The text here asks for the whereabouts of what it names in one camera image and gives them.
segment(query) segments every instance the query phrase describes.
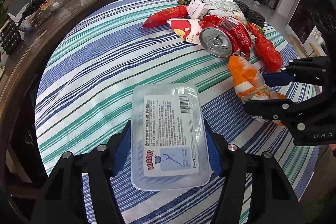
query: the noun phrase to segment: red wrapped package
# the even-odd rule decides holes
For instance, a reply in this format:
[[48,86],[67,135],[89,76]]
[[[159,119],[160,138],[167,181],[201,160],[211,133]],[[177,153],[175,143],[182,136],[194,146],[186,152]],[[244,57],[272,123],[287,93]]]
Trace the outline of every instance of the red wrapped package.
[[248,28],[256,37],[254,51],[257,56],[266,64],[268,71],[275,73],[282,67],[281,54],[274,48],[273,43],[261,34],[258,28],[252,23],[247,23]]
[[167,23],[171,18],[183,18],[188,15],[187,9],[183,5],[171,7],[151,15],[142,25],[142,27],[151,28],[161,26]]
[[220,29],[230,39],[231,46],[232,46],[232,54],[231,55],[239,55],[241,53],[241,49],[239,48],[237,41],[235,40],[235,38],[229,32],[227,32],[226,30],[224,30],[221,27],[218,27],[218,26],[212,24],[211,22],[205,21],[204,19],[200,20],[198,23],[199,23],[202,30],[204,28],[208,28],[208,27]]
[[246,60],[250,60],[251,37],[246,27],[234,17],[206,15],[203,21],[211,22],[235,38]]

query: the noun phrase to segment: orange plastic bag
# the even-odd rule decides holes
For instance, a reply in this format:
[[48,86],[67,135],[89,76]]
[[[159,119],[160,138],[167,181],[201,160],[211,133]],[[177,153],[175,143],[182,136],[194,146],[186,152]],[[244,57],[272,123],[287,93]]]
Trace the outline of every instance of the orange plastic bag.
[[[281,93],[273,91],[265,84],[261,73],[242,56],[232,55],[228,64],[233,79],[235,92],[243,103],[248,100],[284,99]],[[262,116],[251,116],[260,122],[267,122]],[[280,120],[273,120],[282,125]]]

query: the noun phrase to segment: barcode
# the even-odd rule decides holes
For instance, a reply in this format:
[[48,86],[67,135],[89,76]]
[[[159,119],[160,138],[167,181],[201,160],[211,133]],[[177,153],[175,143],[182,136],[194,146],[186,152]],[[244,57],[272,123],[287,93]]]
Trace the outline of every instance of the barcode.
[[180,108],[181,108],[181,113],[190,113],[188,96],[180,96]]
[[218,26],[223,28],[225,31],[230,31],[231,29],[236,27],[237,24],[235,22],[230,21],[230,19],[227,18],[226,20],[222,21]]

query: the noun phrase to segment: can lid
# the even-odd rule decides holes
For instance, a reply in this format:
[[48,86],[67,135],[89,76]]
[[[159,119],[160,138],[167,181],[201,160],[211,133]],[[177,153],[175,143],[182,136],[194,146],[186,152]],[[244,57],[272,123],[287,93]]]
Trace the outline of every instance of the can lid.
[[199,34],[199,41],[210,54],[215,56],[228,57],[232,54],[229,37],[218,28],[204,28]]

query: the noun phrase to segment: kuromi logo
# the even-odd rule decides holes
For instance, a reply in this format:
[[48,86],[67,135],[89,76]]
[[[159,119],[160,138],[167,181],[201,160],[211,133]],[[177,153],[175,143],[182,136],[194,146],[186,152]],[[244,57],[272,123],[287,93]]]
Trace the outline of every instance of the kuromi logo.
[[147,168],[148,168],[148,170],[152,170],[152,169],[154,169],[153,161],[152,161],[153,153],[154,153],[153,150],[147,150],[147,154],[146,154],[146,163],[147,163]]

